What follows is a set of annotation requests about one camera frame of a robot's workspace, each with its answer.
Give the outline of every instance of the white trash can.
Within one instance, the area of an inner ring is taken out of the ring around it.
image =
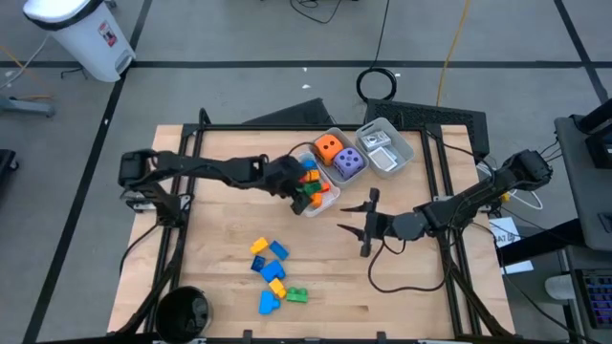
[[[29,0],[23,12],[98,80],[119,80],[136,59],[103,0]]]

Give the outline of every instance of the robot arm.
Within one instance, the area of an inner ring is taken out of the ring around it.
[[[424,235],[437,236],[451,228],[467,226],[478,208],[498,199],[512,190],[533,191],[547,184],[553,169],[536,151],[524,150],[507,159],[502,167],[492,171],[492,176],[446,201],[422,204],[400,215],[387,215],[376,212],[380,191],[370,190],[370,202],[343,209],[349,212],[365,212],[365,229],[339,225],[356,234],[360,241],[361,256],[367,257],[371,250],[371,239],[383,236],[401,240],[415,241]]]
[[[306,171],[301,164],[289,155],[274,161],[269,161],[266,155],[218,161],[148,149],[121,156],[118,182],[125,191],[142,195],[132,203],[153,204],[161,225],[176,226],[182,221],[181,199],[164,191],[159,185],[163,180],[185,176],[221,181],[240,189],[260,189],[272,196],[292,198],[291,208],[299,215],[310,203],[308,196],[297,191],[301,186],[299,179],[304,174]]]

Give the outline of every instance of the blue toy block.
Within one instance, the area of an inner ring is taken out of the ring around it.
[[[264,265],[266,265],[266,258],[256,255],[252,261],[251,270],[259,272],[264,268]]]
[[[271,261],[267,266],[261,269],[261,275],[264,277],[266,282],[270,283],[274,278],[283,279],[285,278],[285,270],[277,260]]]
[[[280,260],[287,259],[287,256],[289,255],[287,249],[280,245],[280,243],[278,243],[276,240],[274,240],[270,244],[270,249],[272,250],[272,252],[274,252],[274,254],[276,254],[278,258],[280,258]]]
[[[261,301],[259,301],[259,313],[262,315],[270,314],[273,310],[280,308],[280,300],[274,297],[271,291],[261,291]]]
[[[302,167],[304,167],[304,169],[307,171],[314,170],[317,169],[317,163],[315,161],[303,161]]]

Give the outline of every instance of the green toy block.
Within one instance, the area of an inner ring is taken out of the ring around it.
[[[287,301],[307,303],[308,291],[305,288],[291,287],[287,290]]]
[[[305,183],[304,187],[302,187],[302,191],[306,193],[306,195],[308,196],[311,196],[322,189],[323,187],[321,186],[321,183],[319,182]]]

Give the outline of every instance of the plastic bin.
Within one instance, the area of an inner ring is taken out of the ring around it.
[[[377,131],[383,131],[391,139],[391,144],[386,145],[384,148],[388,149],[397,157],[395,160],[397,165],[390,171],[384,171],[372,162],[372,169],[377,176],[381,178],[389,178],[404,168],[405,165],[414,158],[414,150],[412,149],[412,146],[410,146],[410,144],[404,139],[402,134],[400,134],[400,132],[398,132],[393,124],[391,124],[386,118],[376,118],[363,125],[355,133],[357,137],[357,146],[361,151],[367,151],[361,142],[361,138]]]
[[[119,80],[136,59],[102,0],[29,0],[23,12],[100,81]]]
[[[317,159],[315,158],[315,155],[312,153],[302,153],[299,155],[297,160],[299,162],[303,162],[307,160],[317,161]],[[323,204],[320,207],[315,208],[311,205],[308,205],[308,207],[304,209],[304,211],[302,212],[302,215],[306,217],[315,217],[316,215],[320,214],[321,211],[332,206],[332,204],[336,202],[338,197],[340,197],[340,189],[337,186],[335,186],[334,182],[332,182],[329,179],[329,177],[325,174],[325,172],[321,170],[321,166],[319,164],[317,164],[317,166],[318,166],[318,171],[320,172],[321,179],[324,182],[329,183],[329,192],[323,193]]]
[[[359,175],[361,175],[363,173],[363,171],[365,171],[369,167],[370,160],[367,158],[367,155],[364,153],[364,151],[361,148],[359,148],[358,146],[356,146],[351,140],[349,140],[344,135],[344,133],[342,133],[342,131],[339,130],[338,128],[336,128],[336,127],[329,128],[325,132],[325,134],[330,134],[330,135],[335,136],[340,142],[342,142],[342,146],[344,148],[351,147],[351,148],[357,150],[360,153],[361,158],[363,159],[363,167],[361,168],[361,170],[359,172],[357,172],[355,175],[353,175],[353,177],[349,178],[348,180],[345,180],[340,175],[338,170],[336,168],[334,168],[334,166],[325,166],[325,165],[323,165],[323,163],[319,159],[316,159],[316,162],[318,164],[319,169],[322,169],[325,172],[325,174],[327,174],[329,179],[331,179],[332,182],[334,182],[334,184],[337,187],[343,189],[343,188],[347,187],[350,183],[354,182],[355,179]],[[313,147],[309,147],[308,149],[311,151],[311,153],[314,153],[314,148]]]

